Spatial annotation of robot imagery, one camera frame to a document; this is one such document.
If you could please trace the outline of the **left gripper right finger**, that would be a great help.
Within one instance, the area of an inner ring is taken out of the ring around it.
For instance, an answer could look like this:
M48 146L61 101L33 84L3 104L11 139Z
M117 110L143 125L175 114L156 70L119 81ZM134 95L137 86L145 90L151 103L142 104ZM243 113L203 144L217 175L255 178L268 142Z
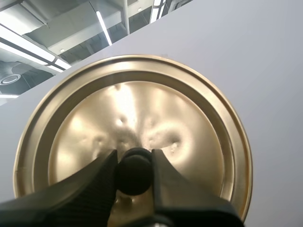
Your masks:
M151 152L156 214L176 227L242 227L231 203L184 178L160 149Z

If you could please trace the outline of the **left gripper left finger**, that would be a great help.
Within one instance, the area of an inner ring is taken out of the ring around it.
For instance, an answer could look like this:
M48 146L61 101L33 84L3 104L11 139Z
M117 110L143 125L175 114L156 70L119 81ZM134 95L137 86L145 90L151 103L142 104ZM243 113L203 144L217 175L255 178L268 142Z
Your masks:
M117 151L72 176L2 203L2 227L106 227L116 198Z

